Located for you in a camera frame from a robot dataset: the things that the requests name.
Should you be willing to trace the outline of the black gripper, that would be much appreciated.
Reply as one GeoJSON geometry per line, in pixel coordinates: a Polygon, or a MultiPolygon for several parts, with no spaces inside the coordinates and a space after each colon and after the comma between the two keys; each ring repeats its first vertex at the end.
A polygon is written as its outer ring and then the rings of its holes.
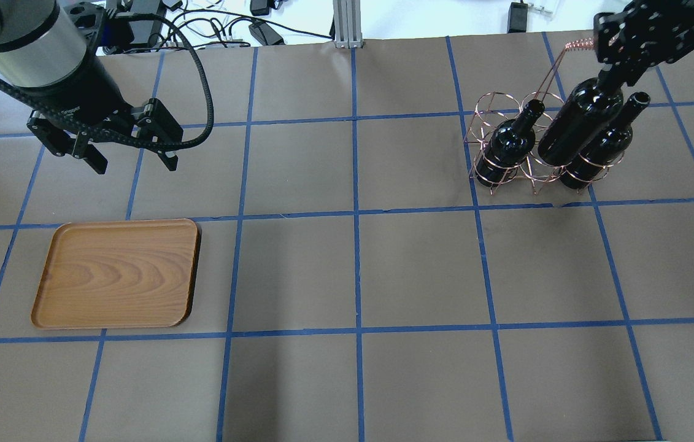
{"type": "Polygon", "coordinates": [[[632,1],[621,12],[599,12],[593,35],[604,63],[597,88],[616,93],[628,81],[628,62],[672,64],[694,51],[694,1],[632,1]]]}

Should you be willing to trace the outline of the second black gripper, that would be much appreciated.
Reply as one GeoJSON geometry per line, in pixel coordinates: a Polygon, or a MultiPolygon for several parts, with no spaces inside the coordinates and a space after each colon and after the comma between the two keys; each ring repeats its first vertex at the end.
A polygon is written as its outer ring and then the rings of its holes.
{"type": "MultiPolygon", "coordinates": [[[[99,129],[111,129],[129,136],[138,128],[138,138],[153,140],[154,153],[168,171],[177,171],[179,158],[175,150],[161,149],[161,144],[181,142],[180,124],[158,98],[150,98],[133,107],[120,93],[114,79],[97,56],[88,55],[80,66],[58,83],[27,88],[27,95],[83,123],[99,129]]],[[[97,149],[86,132],[65,123],[45,118],[40,110],[31,114],[27,127],[45,148],[56,157],[71,155],[83,160],[95,173],[105,174],[108,160],[97,149]],[[77,134],[75,138],[69,133],[77,134]]]]}

